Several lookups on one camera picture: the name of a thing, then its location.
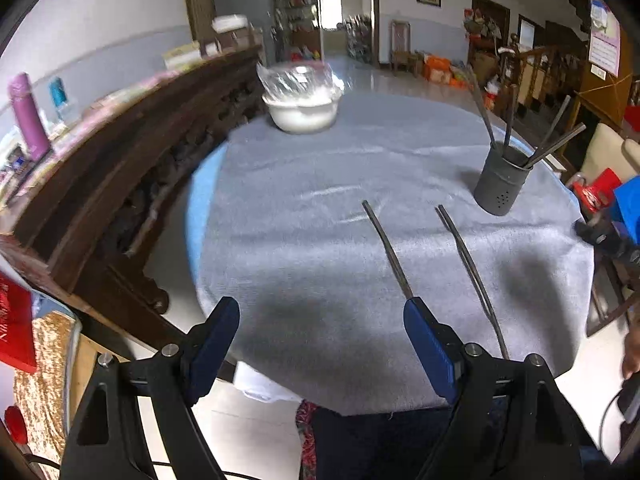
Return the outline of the dark metal chopstick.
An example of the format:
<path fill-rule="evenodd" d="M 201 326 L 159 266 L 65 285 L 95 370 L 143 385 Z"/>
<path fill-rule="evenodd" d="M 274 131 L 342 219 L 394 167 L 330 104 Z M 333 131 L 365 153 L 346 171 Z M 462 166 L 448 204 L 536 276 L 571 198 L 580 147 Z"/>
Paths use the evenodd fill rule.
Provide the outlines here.
<path fill-rule="evenodd" d="M 492 329 L 494 330 L 501 356 L 503 357 L 503 359 L 508 360 L 510 359 L 509 349 L 506 345 L 506 340 L 504 339 L 503 332 L 496 315 L 496 311 L 490 301 L 487 289 L 482 281 L 482 278 L 480 277 L 480 272 L 478 272 L 477 270 L 475 261 L 473 260 L 469 249 L 466 247 L 457 226 L 454 224 L 454 220 L 451 219 L 448 211 L 446 211 L 446 208 L 442 205 L 437 205 L 436 212 L 440 220 L 442 220 L 444 226 L 446 226 L 447 230 L 454 237 L 454 242 L 456 243 L 463 266 L 465 267 L 466 272 L 468 272 L 469 274 L 469 278 L 472 282 L 473 287 L 475 288 L 478 300 L 480 300 L 480 305 L 482 306 L 485 316 L 488 319 L 488 322 L 490 323 Z"/>
<path fill-rule="evenodd" d="M 575 136 L 578 136 L 579 133 L 582 133 L 585 130 L 586 130 L 586 125 L 583 122 L 581 122 L 575 128 L 570 130 L 570 132 L 565 133 L 564 136 L 561 136 L 555 142 L 545 146 L 541 150 L 537 150 L 532 156 L 529 157 L 528 161 L 523 166 L 523 168 L 525 170 L 529 170 L 530 168 L 533 168 L 533 166 L 535 166 L 537 162 L 540 162 L 541 159 L 546 158 L 548 155 L 554 153 L 559 148 L 562 148 L 562 146 L 570 142 L 570 140 L 574 139 Z"/>
<path fill-rule="evenodd" d="M 527 159 L 527 162 L 525 163 L 524 169 L 529 169 L 531 166 L 533 166 L 534 158 L 542 152 L 542 149 L 547 144 L 547 142 L 550 140 L 555 127 L 558 125 L 560 119 L 562 118 L 563 114 L 565 113 L 565 111 L 566 111 L 566 109 L 568 107 L 568 104 L 570 104 L 570 99 L 571 99 L 570 94 L 567 93 L 567 95 L 565 96 L 565 99 L 562 102 L 558 112 L 553 117 L 551 125 L 549 126 L 548 130 L 546 131 L 546 133 L 542 137 L 542 140 L 539 143 L 538 148 L 536 148 L 536 150 L 534 151 L 534 154 L 532 156 L 529 156 L 529 159 Z"/>
<path fill-rule="evenodd" d="M 378 216 L 375 214 L 373 208 L 367 200 L 364 200 L 362 202 L 362 206 L 369 220 L 373 224 L 375 231 L 378 233 L 378 237 L 380 238 L 384 248 L 384 252 L 386 253 L 386 258 L 388 260 L 388 263 L 390 264 L 390 267 L 392 268 L 394 277 L 396 278 L 400 290 L 407 300 L 411 299 L 413 297 L 413 291 L 409 284 L 408 278 L 406 278 L 406 274 L 404 270 L 402 270 L 400 261 L 396 255 L 396 252 L 394 251 L 393 245 L 386 235 L 380 220 L 378 220 Z"/>
<path fill-rule="evenodd" d="M 506 109 L 506 131 L 504 132 L 502 157 L 506 158 L 506 152 L 511 141 L 511 134 L 513 129 L 514 115 L 518 108 L 518 85 L 510 85 L 509 105 Z"/>
<path fill-rule="evenodd" d="M 480 113 L 480 117 L 483 119 L 485 128 L 487 130 L 490 146 L 494 148 L 496 146 L 494 129 L 492 128 L 492 125 L 488 116 L 487 108 L 484 105 L 482 92 L 480 92 L 480 85 L 478 84 L 478 80 L 470 64 L 468 64 L 465 67 L 465 75 L 466 75 L 466 79 L 469 81 L 470 91 L 472 93 L 473 100 L 476 104 L 478 112 Z"/>

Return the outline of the grey metal utensil holder cup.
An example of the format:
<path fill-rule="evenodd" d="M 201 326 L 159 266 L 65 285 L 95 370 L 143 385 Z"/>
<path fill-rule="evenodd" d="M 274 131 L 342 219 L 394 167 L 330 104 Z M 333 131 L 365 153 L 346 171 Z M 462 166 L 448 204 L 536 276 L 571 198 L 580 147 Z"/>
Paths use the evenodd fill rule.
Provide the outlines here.
<path fill-rule="evenodd" d="M 528 157 L 514 148 L 497 141 L 489 149 L 480 178 L 473 191 L 474 200 L 488 214 L 505 216 L 515 203 L 530 169 Z"/>

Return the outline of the grey towel table cloth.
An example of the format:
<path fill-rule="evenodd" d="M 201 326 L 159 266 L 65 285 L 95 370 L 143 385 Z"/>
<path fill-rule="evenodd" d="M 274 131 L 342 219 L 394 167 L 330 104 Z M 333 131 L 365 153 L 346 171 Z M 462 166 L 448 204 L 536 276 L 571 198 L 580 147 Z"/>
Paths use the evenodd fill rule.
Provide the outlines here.
<path fill-rule="evenodd" d="M 268 116 L 233 129 L 194 272 L 204 312 L 239 304 L 232 356 L 343 415 L 438 405 L 396 256 L 461 339 L 570 370 L 593 276 L 577 200 L 539 166 L 504 216 L 488 214 L 473 195 L 488 152 L 477 115 L 383 93 L 349 93 L 321 132 Z"/>

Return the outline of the red booklet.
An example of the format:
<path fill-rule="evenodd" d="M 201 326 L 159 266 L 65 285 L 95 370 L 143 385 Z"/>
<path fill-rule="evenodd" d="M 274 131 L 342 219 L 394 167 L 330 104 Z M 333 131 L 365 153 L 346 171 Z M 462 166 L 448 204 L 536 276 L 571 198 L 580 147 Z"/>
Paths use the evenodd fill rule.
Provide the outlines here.
<path fill-rule="evenodd" d="M 37 370 L 32 336 L 32 294 L 6 274 L 0 280 L 0 356 L 3 363 L 28 374 Z"/>

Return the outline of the dark carved wooden sideboard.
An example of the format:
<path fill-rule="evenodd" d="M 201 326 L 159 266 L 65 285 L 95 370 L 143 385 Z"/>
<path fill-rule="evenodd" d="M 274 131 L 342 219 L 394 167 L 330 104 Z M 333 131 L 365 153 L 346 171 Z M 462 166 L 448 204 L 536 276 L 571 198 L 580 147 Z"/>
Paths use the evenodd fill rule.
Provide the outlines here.
<path fill-rule="evenodd" d="M 157 349 L 182 338 L 144 273 L 172 203 L 200 163 L 262 114 L 251 46 L 147 81 L 105 104 L 1 204 L 1 253 L 26 282 Z"/>

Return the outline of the orange crate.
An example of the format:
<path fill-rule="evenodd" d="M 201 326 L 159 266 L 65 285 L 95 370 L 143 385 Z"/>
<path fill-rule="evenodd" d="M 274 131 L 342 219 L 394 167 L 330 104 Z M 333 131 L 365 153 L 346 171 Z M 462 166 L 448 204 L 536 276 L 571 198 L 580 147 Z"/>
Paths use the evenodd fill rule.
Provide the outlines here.
<path fill-rule="evenodd" d="M 450 84 L 451 70 L 448 58 L 427 55 L 424 63 L 424 77 L 433 84 Z"/>

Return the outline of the white bowl with plastic wrap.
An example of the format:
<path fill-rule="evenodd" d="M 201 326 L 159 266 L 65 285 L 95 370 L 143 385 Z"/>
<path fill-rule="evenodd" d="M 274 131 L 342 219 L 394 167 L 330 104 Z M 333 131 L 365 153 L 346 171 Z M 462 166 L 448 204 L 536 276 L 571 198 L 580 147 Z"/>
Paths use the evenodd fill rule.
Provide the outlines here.
<path fill-rule="evenodd" d="M 331 66 L 302 61 L 256 66 L 262 100 L 274 124 L 288 134 L 326 130 L 337 118 L 345 84 Z"/>

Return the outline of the purple thermos bottle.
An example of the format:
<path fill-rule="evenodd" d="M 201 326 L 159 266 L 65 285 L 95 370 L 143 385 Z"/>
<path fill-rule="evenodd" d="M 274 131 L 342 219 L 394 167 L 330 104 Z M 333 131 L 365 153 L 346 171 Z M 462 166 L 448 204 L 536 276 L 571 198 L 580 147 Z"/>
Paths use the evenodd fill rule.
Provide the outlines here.
<path fill-rule="evenodd" d="M 28 156 L 33 162 L 40 162 L 50 153 L 51 143 L 40 120 L 28 75 L 17 74 L 9 83 L 8 91 L 18 128 L 27 146 Z"/>

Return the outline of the wooden chair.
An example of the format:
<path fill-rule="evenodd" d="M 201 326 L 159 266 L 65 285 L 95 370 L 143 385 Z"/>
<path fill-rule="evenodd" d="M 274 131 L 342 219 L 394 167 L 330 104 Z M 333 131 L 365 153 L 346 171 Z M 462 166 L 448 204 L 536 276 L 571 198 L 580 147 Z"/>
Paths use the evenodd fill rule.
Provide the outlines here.
<path fill-rule="evenodd" d="M 411 26 L 409 22 L 390 22 L 390 67 L 396 73 L 401 67 L 408 70 L 411 58 Z"/>

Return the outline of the blue thermos bottle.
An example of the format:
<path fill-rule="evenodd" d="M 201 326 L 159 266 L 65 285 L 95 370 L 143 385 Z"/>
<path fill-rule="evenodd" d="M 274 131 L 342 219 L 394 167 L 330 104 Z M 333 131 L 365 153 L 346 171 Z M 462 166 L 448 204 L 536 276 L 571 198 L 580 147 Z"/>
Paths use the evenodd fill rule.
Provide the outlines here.
<path fill-rule="evenodd" d="M 67 104 L 68 97 L 64 88 L 63 81 L 60 77 L 54 77 L 49 81 L 49 91 L 54 108 L 56 110 Z"/>

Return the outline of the pink wall calendar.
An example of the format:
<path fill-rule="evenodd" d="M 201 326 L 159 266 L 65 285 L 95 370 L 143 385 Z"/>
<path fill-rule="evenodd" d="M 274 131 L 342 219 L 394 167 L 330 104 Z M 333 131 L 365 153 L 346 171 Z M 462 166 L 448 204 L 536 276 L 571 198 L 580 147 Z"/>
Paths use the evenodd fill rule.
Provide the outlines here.
<path fill-rule="evenodd" d="M 590 39 L 588 61 L 596 66 L 595 75 L 618 77 L 620 72 L 620 23 L 603 0 L 590 0 Z"/>

